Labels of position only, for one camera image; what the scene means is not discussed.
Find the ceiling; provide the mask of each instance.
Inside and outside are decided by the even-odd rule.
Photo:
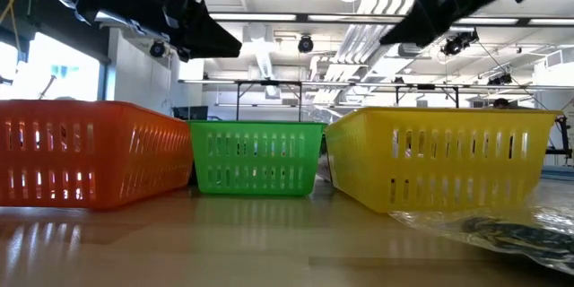
[[[342,0],[205,0],[211,13],[216,12],[249,12],[249,13],[406,13],[413,0],[377,0],[370,10],[368,0],[345,2]],[[513,17],[520,15],[540,16],[571,16],[574,14],[574,0],[525,0],[517,4],[514,0],[499,0],[481,9],[477,15]],[[223,23],[224,28],[236,38],[244,41],[244,48],[238,58],[211,59],[205,64],[205,71],[214,79],[226,75],[227,72],[247,71],[250,67],[258,66],[258,55],[261,47],[251,46],[249,35],[244,34],[245,23]],[[478,28],[482,45],[474,44],[457,57],[444,57],[439,48],[444,39],[427,48],[416,59],[396,59],[390,56],[388,48],[376,48],[369,52],[370,44],[378,44],[376,36],[386,32],[377,26],[354,27],[348,24],[321,23],[268,23],[266,28],[271,31],[265,52],[268,53],[274,69],[274,77],[283,79],[283,67],[300,66],[308,70],[301,74],[303,77],[315,75],[326,81],[345,81],[350,77],[369,78],[372,82],[389,82],[396,74],[403,75],[408,82],[413,83],[471,83],[477,82],[477,75],[489,71],[496,72],[499,65],[511,65],[511,73],[519,83],[529,83],[532,80],[533,63],[543,59],[545,55],[556,51],[560,46],[574,46],[574,29],[572,28]],[[297,49],[300,35],[309,34],[314,40],[314,52],[301,54]],[[355,53],[362,53],[364,59],[352,61],[353,66],[339,73],[329,72],[329,61],[341,63],[345,51],[345,41],[355,35],[359,45],[355,45]],[[319,64],[316,73],[313,72],[313,61],[322,58],[326,63]],[[391,60],[382,65],[380,59]],[[378,71],[375,66],[384,66],[384,71]]]

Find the orange basket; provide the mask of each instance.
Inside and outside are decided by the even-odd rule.
[[[185,122],[123,102],[0,101],[0,205],[107,209],[183,187]]]

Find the basket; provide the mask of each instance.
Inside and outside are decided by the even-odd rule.
[[[557,114],[361,109],[326,130],[333,183],[379,213],[521,204]]]
[[[122,102],[0,101],[0,205],[107,209],[184,186],[183,121]]]
[[[203,193],[304,196],[311,193],[324,124],[191,121]]]

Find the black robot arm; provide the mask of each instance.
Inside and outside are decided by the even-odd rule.
[[[164,39],[179,58],[237,57],[241,43],[215,22],[203,0],[60,0],[89,24],[105,13],[138,33]]]

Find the table surface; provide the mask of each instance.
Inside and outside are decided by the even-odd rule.
[[[113,212],[0,208],[0,286],[573,286],[410,229],[324,182],[308,198],[179,190]]]

